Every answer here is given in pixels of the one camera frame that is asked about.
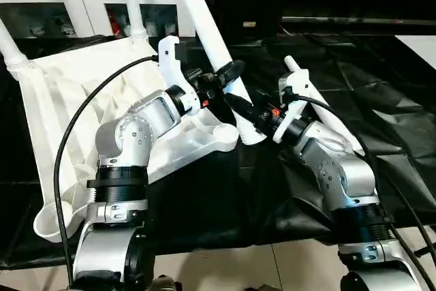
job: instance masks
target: floor tile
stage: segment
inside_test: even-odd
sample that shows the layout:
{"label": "floor tile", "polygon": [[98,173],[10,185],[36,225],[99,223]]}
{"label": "floor tile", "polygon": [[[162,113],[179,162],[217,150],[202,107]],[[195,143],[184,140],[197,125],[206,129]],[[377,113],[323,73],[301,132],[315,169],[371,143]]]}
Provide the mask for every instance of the floor tile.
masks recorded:
{"label": "floor tile", "polygon": [[280,288],[269,245],[160,256],[155,276],[160,274],[173,277],[189,291],[244,290],[263,284]]}
{"label": "floor tile", "polygon": [[[428,227],[426,227],[426,231],[428,232],[432,242],[435,242],[436,241],[436,234],[434,233],[434,231]],[[406,243],[409,245],[409,247],[411,248],[412,251],[415,251],[415,250],[418,250],[418,249],[425,247],[425,242],[420,234],[419,229],[417,229],[417,228],[401,228],[401,229],[399,229],[399,232],[400,232],[401,236],[404,238],[404,240],[406,241]],[[415,267],[411,263],[411,260],[408,257],[406,257],[406,260],[408,261],[408,263],[410,264],[410,266],[414,270],[415,275],[418,278],[418,281],[420,282],[420,284],[422,286],[422,289],[428,290],[421,275],[419,274],[419,272],[415,269]],[[429,277],[431,278],[431,280],[433,281],[433,283],[436,285],[436,268],[435,268],[435,265],[433,264],[433,260],[431,259],[430,254],[422,256],[419,259],[419,261],[420,261],[421,265],[424,267],[424,269],[427,272],[427,274],[429,275]]]}
{"label": "floor tile", "polygon": [[337,246],[315,240],[272,245],[283,291],[337,291],[347,269],[337,256]]}
{"label": "floor tile", "polygon": [[[243,291],[263,284],[280,288],[270,245],[158,256],[155,276],[162,274],[189,291]],[[55,291],[66,287],[67,273],[64,266],[2,271],[0,285],[20,291]]]}

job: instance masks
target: black plastic sheet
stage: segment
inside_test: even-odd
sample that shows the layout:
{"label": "black plastic sheet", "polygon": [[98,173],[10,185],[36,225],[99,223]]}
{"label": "black plastic sheet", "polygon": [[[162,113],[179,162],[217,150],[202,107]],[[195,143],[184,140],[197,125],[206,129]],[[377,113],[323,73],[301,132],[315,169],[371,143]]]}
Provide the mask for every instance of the black plastic sheet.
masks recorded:
{"label": "black plastic sheet", "polygon": [[[38,41],[19,45],[29,56],[41,56],[89,40],[50,41],[46,47]],[[436,71],[418,55],[394,37],[344,35],[280,37],[231,46],[230,52],[246,62],[243,80],[258,104],[264,101],[259,89],[278,102],[277,81],[287,73],[284,56],[292,55],[308,68],[313,84],[377,156],[379,189],[396,224],[410,226],[414,221],[386,179],[399,186],[425,224],[436,223]],[[186,68],[210,69],[195,40],[187,40],[187,58]],[[6,201],[8,216],[2,228],[0,266],[60,264],[60,245],[33,232],[33,219],[42,205],[40,187],[19,88],[0,73],[0,108],[7,117],[1,121],[1,131],[4,138],[16,141],[15,152],[1,155],[8,173],[0,180],[0,197]],[[222,121],[232,122],[230,110],[220,100],[211,110]],[[252,147],[238,143],[234,151],[211,153],[182,168],[149,187],[149,204],[159,254],[307,238],[334,242],[334,226],[323,210],[315,177],[285,145],[270,140]]]}

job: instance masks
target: white cylindrical leg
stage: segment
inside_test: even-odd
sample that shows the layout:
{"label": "white cylindrical leg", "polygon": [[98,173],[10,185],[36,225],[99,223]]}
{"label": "white cylindrical leg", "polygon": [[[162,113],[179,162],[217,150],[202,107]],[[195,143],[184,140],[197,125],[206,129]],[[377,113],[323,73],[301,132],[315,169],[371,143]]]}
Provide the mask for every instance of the white cylindrical leg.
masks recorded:
{"label": "white cylindrical leg", "polygon": [[287,68],[289,68],[289,71],[291,71],[291,73],[294,73],[296,71],[301,70],[300,66],[298,66],[295,59],[292,58],[292,56],[290,56],[290,55],[285,57],[285,64],[286,64]]}
{"label": "white cylindrical leg", "polygon": [[[310,84],[309,86],[309,94],[310,97],[313,99],[319,100],[326,105],[328,105],[327,101],[324,99],[324,97],[321,95],[321,93],[313,86],[313,84]],[[327,125],[329,128],[333,129],[334,131],[341,134],[344,138],[346,138],[353,146],[353,150],[357,152],[363,152],[362,146],[358,142],[355,136],[352,135],[350,131],[345,127],[345,125],[342,123],[340,119],[338,119],[336,116],[334,116],[331,112],[328,110],[325,110],[319,106],[314,105],[313,109],[316,111],[317,115],[320,117],[322,123]]]}
{"label": "white cylindrical leg", "polygon": [[138,0],[126,0],[127,11],[130,20],[130,37],[135,39],[148,39],[144,25],[142,24],[141,9]]}
{"label": "white cylindrical leg", "polygon": [[6,68],[18,80],[18,71],[30,65],[26,56],[18,49],[11,35],[0,19],[0,52],[3,55]]}
{"label": "white cylindrical leg", "polygon": [[[229,50],[225,46],[224,40],[219,33],[211,12],[209,12],[206,2],[204,0],[184,1],[189,13],[191,14],[191,19],[196,27],[198,37],[203,44],[212,68],[214,71],[217,71],[225,64],[232,61]],[[239,95],[251,102],[244,83],[240,78],[237,78],[233,83],[230,83],[224,91]],[[265,139],[266,136],[257,133],[252,123],[248,122],[235,112],[233,113],[240,138],[245,144],[255,144]]]}

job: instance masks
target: cabinet door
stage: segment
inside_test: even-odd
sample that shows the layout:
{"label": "cabinet door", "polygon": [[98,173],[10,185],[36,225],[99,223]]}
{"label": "cabinet door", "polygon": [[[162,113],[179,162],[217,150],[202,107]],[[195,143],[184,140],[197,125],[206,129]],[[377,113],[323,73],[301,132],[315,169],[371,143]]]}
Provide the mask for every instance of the cabinet door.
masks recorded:
{"label": "cabinet door", "polygon": [[[125,0],[83,0],[95,34],[128,34]],[[195,36],[195,29],[183,0],[139,0],[144,26],[150,35],[164,37],[171,32]]]}
{"label": "cabinet door", "polygon": [[94,35],[83,0],[0,0],[0,18],[13,37]]}

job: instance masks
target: red object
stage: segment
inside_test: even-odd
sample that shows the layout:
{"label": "red object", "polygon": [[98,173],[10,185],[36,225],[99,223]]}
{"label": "red object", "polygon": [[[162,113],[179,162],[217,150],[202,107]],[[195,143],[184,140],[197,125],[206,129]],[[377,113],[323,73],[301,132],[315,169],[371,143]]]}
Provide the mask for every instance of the red object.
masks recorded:
{"label": "red object", "polygon": [[277,108],[274,108],[274,109],[272,110],[272,115],[273,115],[273,116],[276,116],[276,117],[280,116],[280,110],[278,110]]}
{"label": "red object", "polygon": [[112,32],[114,35],[122,35],[123,32],[121,31],[120,24],[115,20],[114,13],[112,11],[108,10],[108,17],[110,22],[110,27],[112,27]]}

